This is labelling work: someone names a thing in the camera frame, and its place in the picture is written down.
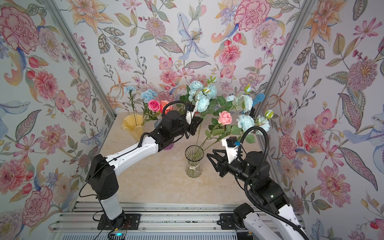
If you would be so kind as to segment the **light blue peony spray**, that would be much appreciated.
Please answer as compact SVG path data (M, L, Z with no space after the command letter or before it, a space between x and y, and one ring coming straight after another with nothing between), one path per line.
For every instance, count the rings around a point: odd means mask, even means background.
M203 119L213 117L217 112L221 112L226 104L226 99L218 94L215 83L216 77L209 77L206 84L200 81L193 81L187 86L187 94L181 97L188 103L195 105L196 117Z

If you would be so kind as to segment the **clear glass vase with twine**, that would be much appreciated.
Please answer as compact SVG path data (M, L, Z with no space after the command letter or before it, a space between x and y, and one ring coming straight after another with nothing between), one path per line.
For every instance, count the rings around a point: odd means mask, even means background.
M189 146L185 151L185 157L187 159L186 174L190 178L198 178L202 172L201 160L204 157L204 151L200 146Z

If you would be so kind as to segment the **light blue rose spray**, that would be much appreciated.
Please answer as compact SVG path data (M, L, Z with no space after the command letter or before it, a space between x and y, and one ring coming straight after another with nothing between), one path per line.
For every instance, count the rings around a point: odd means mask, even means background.
M253 107L253 100L255 97L251 97L251 90L252 87L248 84L245 86L242 95L230 95L226 97L226 104L229 105L226 107L226 111L231 113L234 125L237 125L242 130L237 137L240 138L245 135L246 141L254 143L255 138L251 136L251 133L246 133L246 131L252 127L260 127L265 132L268 132L271 128L270 119L273 118L274 112L268 110L263 115L258 115L257 117L255 116L252 118L250 116L250 111Z

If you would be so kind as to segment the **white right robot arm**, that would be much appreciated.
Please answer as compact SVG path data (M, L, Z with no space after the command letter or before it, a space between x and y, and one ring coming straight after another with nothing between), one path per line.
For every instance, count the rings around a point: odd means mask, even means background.
M307 240L309 237L300 225L289 198L270 177L267 156L268 151L252 151L246 153L244 159L235 158L230 161L224 150L214 150L207 154L220 177L233 175L251 202L250 205L242 204L234 210L235 223L239 228L250 230L259 239ZM262 223L254 208L272 219L279 235Z

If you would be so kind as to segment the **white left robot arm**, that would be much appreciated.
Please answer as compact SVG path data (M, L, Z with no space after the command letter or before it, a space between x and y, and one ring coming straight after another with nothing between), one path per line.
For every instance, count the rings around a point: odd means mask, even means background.
M118 176L144 158L154 155L182 137L195 135L203 118L188 111L165 114L150 133L143 133L138 143L109 156L96 155L91 162L86 183L95 191L108 221L124 222L125 213L120 206L117 191Z

